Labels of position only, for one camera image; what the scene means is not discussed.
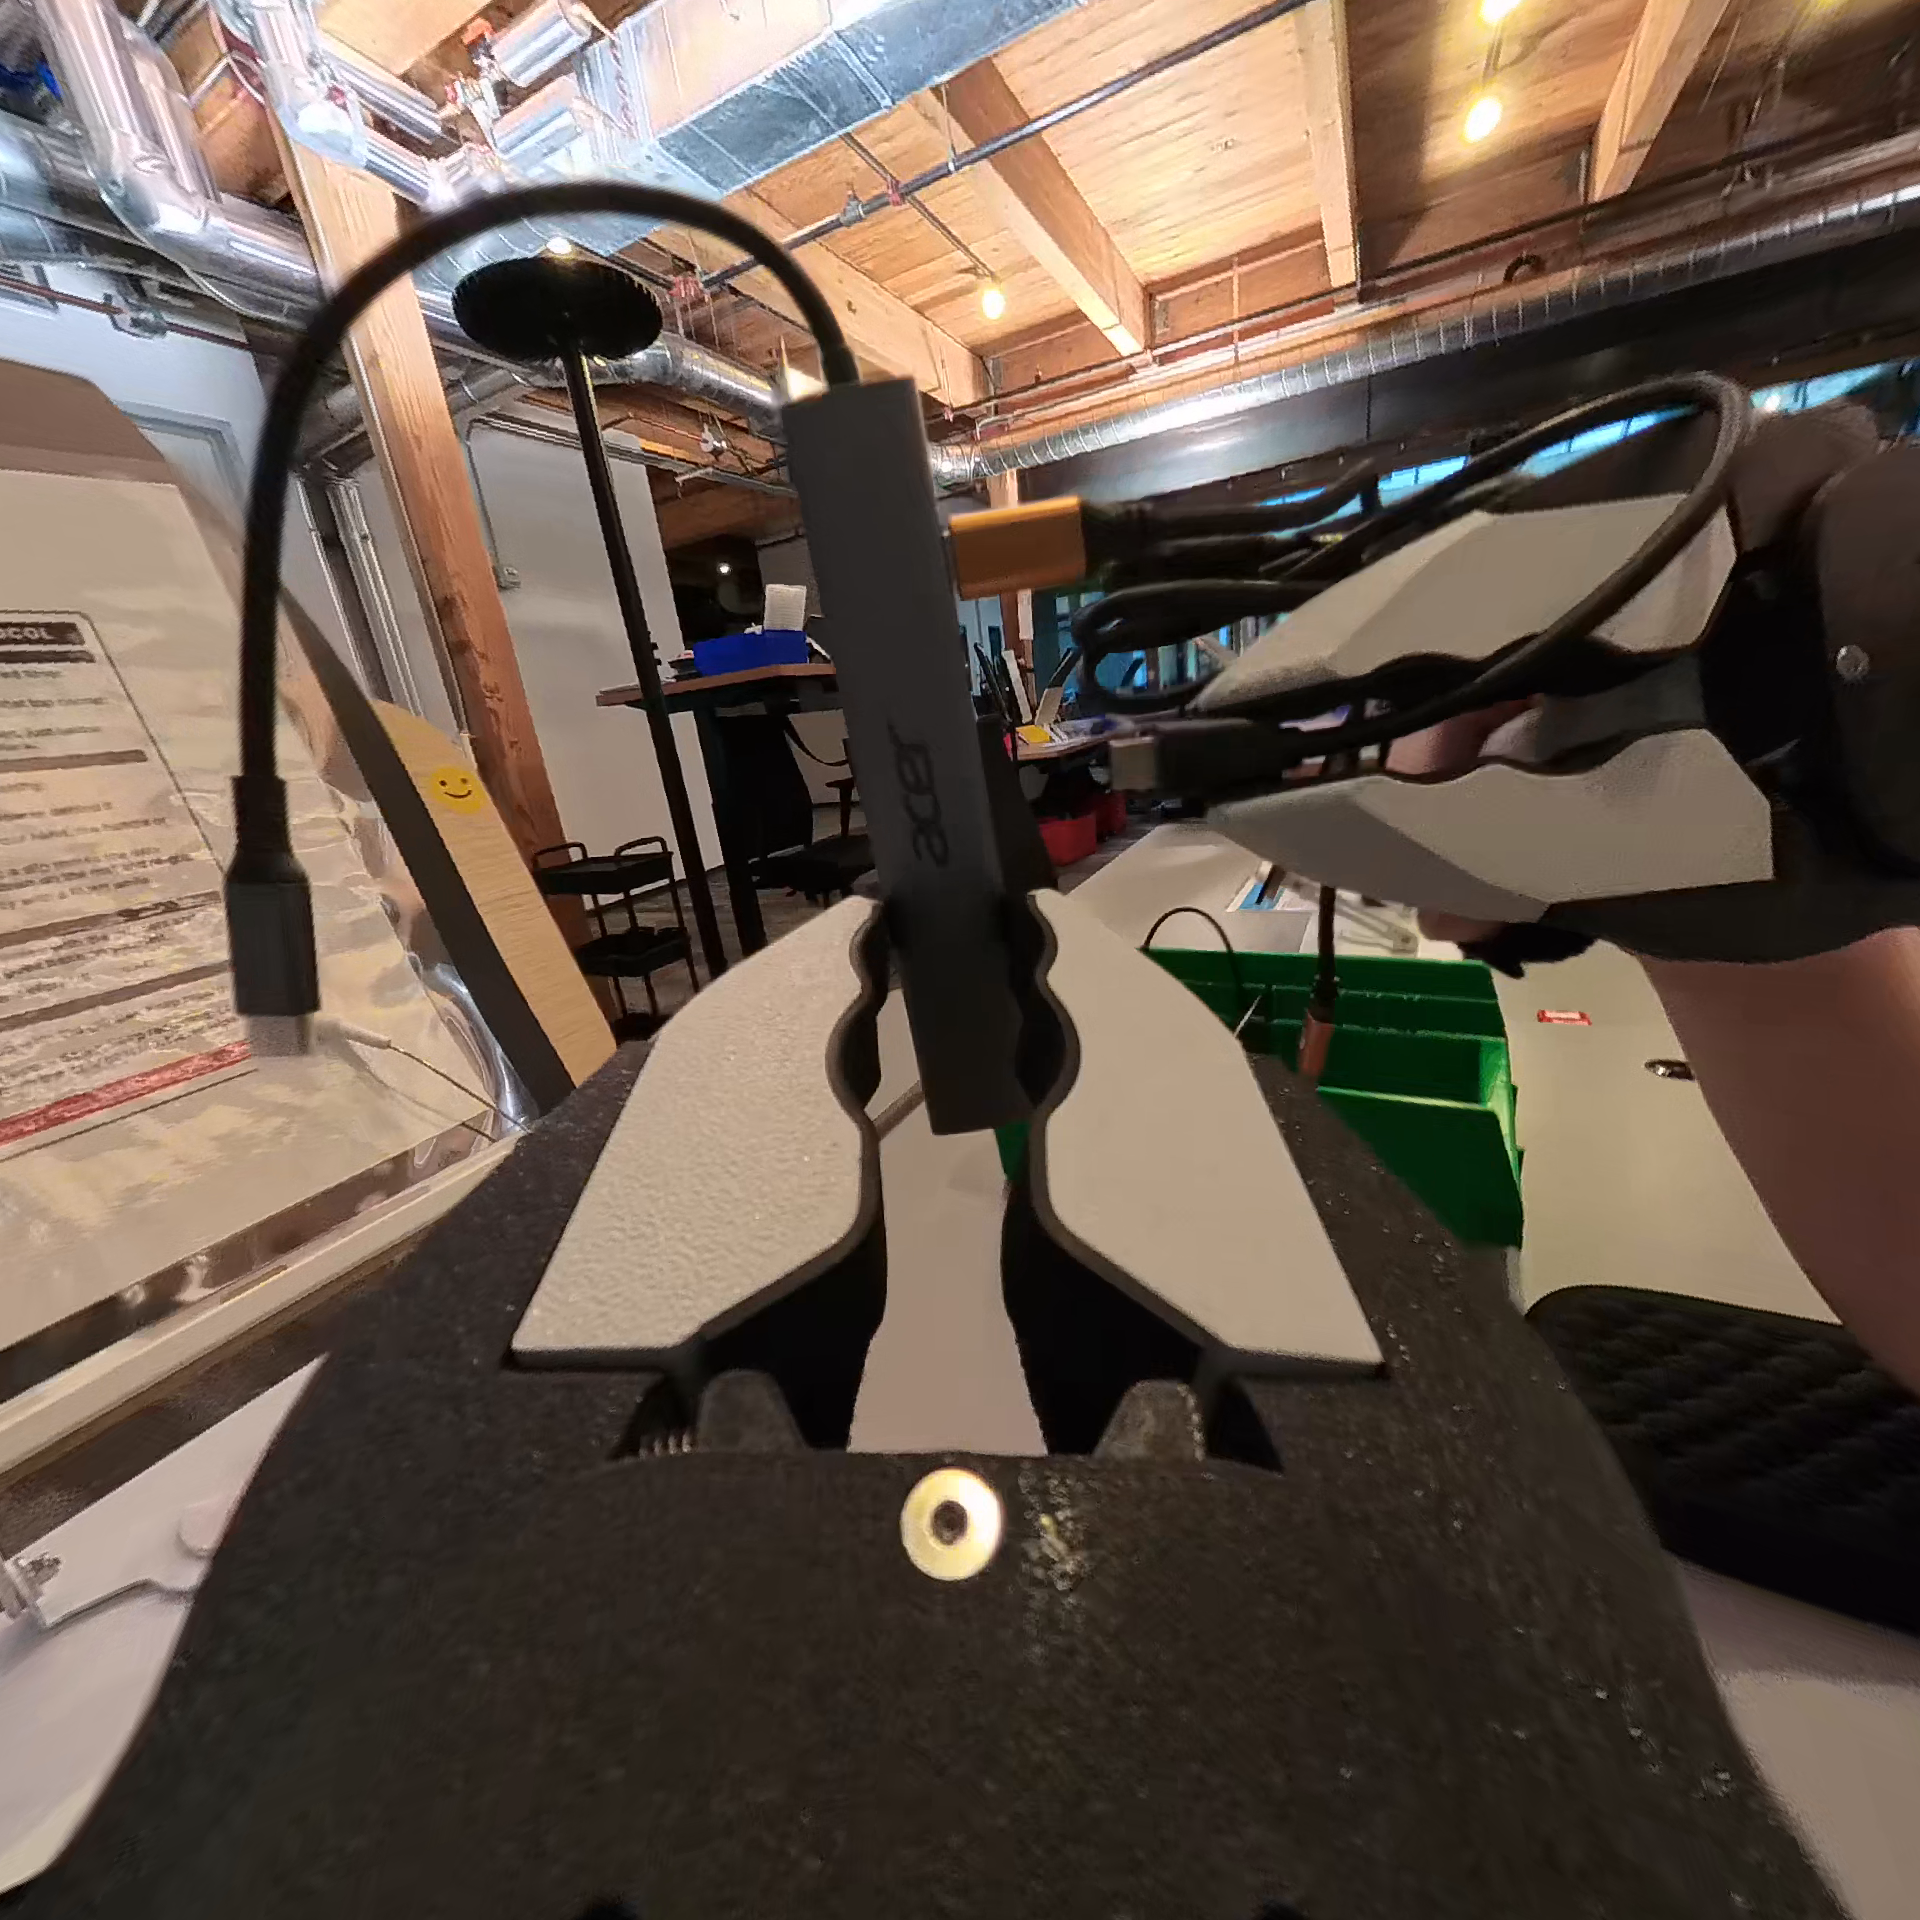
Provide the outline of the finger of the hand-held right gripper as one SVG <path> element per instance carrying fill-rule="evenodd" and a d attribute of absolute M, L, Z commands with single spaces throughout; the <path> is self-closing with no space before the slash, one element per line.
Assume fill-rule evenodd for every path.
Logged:
<path fill-rule="evenodd" d="M 1217 804 L 1208 824 L 1285 872 L 1466 922 L 1775 878 L 1763 790 L 1708 732 L 1632 738 L 1594 766 L 1481 758 Z"/>
<path fill-rule="evenodd" d="M 1529 511 L 1467 511 L 1289 610 L 1197 698 L 1200 715 L 1261 701 L 1308 715 L 1386 698 L 1392 671 L 1473 677 L 1602 588 L 1679 507 L 1679 493 Z M 1618 612 L 1568 646 L 1549 688 L 1607 688 L 1698 646 L 1738 563 L 1729 507 Z"/>

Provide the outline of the silver air duct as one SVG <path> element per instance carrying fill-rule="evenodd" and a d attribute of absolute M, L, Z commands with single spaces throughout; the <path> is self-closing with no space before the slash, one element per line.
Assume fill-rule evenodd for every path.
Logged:
<path fill-rule="evenodd" d="M 322 32 L 315 5 L 217 5 L 283 132 L 421 207 L 546 178 L 723 199 L 1068 14 L 1068 3 L 537 5 L 483 32 L 437 103 Z"/>

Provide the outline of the clear acrylic sign stand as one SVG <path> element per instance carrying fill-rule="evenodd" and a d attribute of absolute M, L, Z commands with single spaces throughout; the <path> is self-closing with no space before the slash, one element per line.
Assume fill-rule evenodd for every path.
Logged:
<path fill-rule="evenodd" d="M 4 364 L 4 1399 L 524 1117 L 295 639 L 279 767 L 324 1021 L 308 1055 L 249 1048 L 217 501 L 84 380 Z"/>

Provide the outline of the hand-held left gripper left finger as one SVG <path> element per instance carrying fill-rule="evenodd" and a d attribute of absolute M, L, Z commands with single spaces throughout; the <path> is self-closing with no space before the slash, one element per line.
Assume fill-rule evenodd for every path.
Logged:
<path fill-rule="evenodd" d="M 882 919 L 852 895 L 743 962 L 652 1045 L 513 1358 L 697 1373 L 831 1283 L 884 1294 Z"/>

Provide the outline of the person's right forearm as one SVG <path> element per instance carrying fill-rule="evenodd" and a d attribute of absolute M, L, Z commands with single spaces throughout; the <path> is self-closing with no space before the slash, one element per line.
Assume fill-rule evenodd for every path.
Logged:
<path fill-rule="evenodd" d="M 1783 1245 L 1919 1387 L 1919 932 L 1781 965 L 1642 970 Z"/>

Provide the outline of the wooden standing desk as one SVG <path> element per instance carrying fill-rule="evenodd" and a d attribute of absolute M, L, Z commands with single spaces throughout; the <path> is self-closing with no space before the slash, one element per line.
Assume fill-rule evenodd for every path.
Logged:
<path fill-rule="evenodd" d="M 664 688 L 692 853 L 728 906 L 737 947 L 765 947 L 762 895 L 818 900 L 851 884 L 828 868 L 855 832 L 857 790 L 828 663 L 676 678 Z"/>

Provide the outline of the green plastic bin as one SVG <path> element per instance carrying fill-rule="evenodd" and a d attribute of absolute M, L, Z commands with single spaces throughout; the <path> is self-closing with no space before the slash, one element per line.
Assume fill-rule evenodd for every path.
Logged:
<path fill-rule="evenodd" d="M 1183 980 L 1250 1064 L 1291 1072 L 1313 996 L 1308 952 L 1130 947 Z M 1332 1040 L 1311 1095 L 1457 1240 L 1522 1243 L 1520 1095 L 1489 967 L 1340 955 Z"/>

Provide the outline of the person's right hand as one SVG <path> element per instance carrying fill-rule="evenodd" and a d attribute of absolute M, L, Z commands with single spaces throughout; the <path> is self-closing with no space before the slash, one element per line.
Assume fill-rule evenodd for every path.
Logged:
<path fill-rule="evenodd" d="M 1404 780 L 1447 780 L 1473 767 L 1489 738 L 1529 714 L 1533 701 L 1506 701 L 1467 711 L 1391 742 L 1384 767 Z"/>

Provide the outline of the grey usb hub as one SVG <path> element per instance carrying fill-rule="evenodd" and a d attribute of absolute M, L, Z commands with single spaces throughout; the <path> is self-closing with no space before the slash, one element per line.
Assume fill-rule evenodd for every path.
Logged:
<path fill-rule="evenodd" d="M 975 708 L 922 405 L 900 380 L 831 386 L 784 412 L 848 747 L 928 1123 L 1026 1123 L 1053 884 L 994 724 Z"/>

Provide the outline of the wooden board with smiley sticker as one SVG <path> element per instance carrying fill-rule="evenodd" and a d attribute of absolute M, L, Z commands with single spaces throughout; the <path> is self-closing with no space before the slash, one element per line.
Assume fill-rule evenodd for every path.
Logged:
<path fill-rule="evenodd" d="M 396 799 L 380 802 L 387 824 L 451 965 L 548 1112 L 615 1055 L 608 1016 L 457 742 L 396 704 L 368 708 L 403 770 Z"/>

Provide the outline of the black rolling cart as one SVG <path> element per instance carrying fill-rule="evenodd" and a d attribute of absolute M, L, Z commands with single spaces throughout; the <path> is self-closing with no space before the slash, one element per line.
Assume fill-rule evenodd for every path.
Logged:
<path fill-rule="evenodd" d="M 593 984 L 610 989 L 615 1043 L 649 1040 L 669 1019 L 657 988 L 664 970 L 683 967 L 690 995 L 701 988 L 676 859 L 660 834 L 604 854 L 573 840 L 541 847 L 532 872 L 545 898 L 586 912 L 589 932 L 573 957 Z"/>

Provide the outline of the black floor lamp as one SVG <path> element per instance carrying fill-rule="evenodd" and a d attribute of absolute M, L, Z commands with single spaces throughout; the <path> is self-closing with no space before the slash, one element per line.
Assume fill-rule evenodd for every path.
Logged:
<path fill-rule="evenodd" d="M 615 604 L 641 686 L 641 707 L 657 749 L 688 902 L 708 979 L 730 967 L 728 944 L 713 908 L 700 828 L 673 715 L 666 707 L 657 642 L 641 596 L 626 523 L 618 504 L 605 434 L 596 415 L 589 360 L 643 351 L 664 328 L 655 294 L 626 269 L 551 239 L 540 251 L 469 271 L 453 294 L 453 316 L 487 351 L 524 367 L 554 364 L 562 375 L 568 407 L 583 451 L 599 534 L 608 555 Z"/>

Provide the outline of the black mesh pad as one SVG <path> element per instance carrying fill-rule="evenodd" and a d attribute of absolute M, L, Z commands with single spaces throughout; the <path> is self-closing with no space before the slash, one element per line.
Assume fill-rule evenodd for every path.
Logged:
<path fill-rule="evenodd" d="M 1679 1558 L 1919 1632 L 1919 1400 L 1835 1323 L 1643 1286 L 1525 1309 Z"/>

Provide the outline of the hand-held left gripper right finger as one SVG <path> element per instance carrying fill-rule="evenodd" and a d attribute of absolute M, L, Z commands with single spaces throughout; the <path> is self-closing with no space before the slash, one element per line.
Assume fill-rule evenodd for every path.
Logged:
<path fill-rule="evenodd" d="M 1378 1373 L 1376 1332 L 1233 1030 L 1075 898 L 1026 902 L 1064 1030 L 1029 1148 L 1042 1230 L 1208 1373 Z"/>

